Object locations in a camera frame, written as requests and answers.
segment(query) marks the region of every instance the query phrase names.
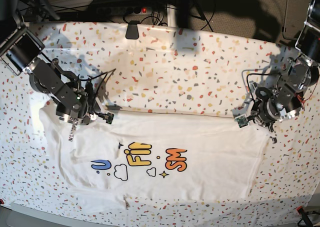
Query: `terrazzo pattern tablecloth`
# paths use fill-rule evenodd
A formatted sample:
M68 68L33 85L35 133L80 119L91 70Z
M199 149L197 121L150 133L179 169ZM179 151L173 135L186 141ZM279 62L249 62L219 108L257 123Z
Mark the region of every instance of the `terrazzo pattern tablecloth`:
M138 40L125 38L126 24L30 28L46 45L43 52L49 58L59 58L64 69L81 77L116 68L99 95L106 108L124 111L232 118L248 96L243 77L283 69L288 57L297 56L294 49L273 43L159 26L138 25ZM265 147L248 198L133 198L126 211L89 214L47 155L38 113L49 98L31 89L26 74L13 76L3 62L0 71L0 197L7 205L115 226L270 226L297 222L295 208L308 203L319 183L318 86L299 117L275 125L278 143Z

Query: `star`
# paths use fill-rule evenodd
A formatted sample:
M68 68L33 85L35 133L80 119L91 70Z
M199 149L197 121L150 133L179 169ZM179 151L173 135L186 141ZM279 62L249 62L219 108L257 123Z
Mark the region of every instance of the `star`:
M160 173L159 175L162 176L163 178L165 178L166 176L169 176L169 174L164 171L162 173Z

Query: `power strip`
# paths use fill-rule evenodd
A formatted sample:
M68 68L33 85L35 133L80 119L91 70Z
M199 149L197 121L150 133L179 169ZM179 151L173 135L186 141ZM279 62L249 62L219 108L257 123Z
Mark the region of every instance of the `power strip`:
M149 16L152 14L152 8L141 6L101 6L96 8L96 13L102 16L123 16L126 13Z

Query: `white t-shirt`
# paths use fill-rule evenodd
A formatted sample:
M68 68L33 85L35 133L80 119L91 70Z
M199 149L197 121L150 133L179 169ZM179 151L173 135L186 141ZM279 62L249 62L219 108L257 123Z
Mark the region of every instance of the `white t-shirt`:
M124 197L245 198L268 139L230 118L119 111L111 125L78 126L70 142L71 125L53 104L40 119L49 154L73 189L123 205Z

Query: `printed graphic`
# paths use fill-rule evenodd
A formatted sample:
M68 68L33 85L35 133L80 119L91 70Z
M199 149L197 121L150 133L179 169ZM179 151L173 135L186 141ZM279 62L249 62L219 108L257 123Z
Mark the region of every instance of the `printed graphic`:
M184 153L187 152L187 150L185 149L180 149L180 148L168 148L165 151L167 154L169 154L170 156L168 156L166 158L166 163L165 163L165 167L168 170L174 170L176 168L178 168L177 170L179 172L185 171L187 168L187 158L185 157L181 157L180 153Z
M157 173L157 170L155 167L153 168L150 168L146 171L146 173L150 176L150 177L156 177L156 173Z
M170 174L166 173L165 171L163 171L162 173L159 174L160 176L162 176L163 178L165 178L166 176L169 176Z
M146 143L131 143L128 148L125 149L124 153L126 154L126 160L130 166L150 166L151 161L149 160L141 160L139 155L150 155L152 145Z
M128 170L125 164L116 165L114 167L114 176L122 181L128 180Z
M105 171L111 168L111 163L109 160L103 160L103 159L98 159L91 161L92 163L99 163L100 165L97 164L92 164L91 168L94 170L97 170L96 173L100 174L100 171Z

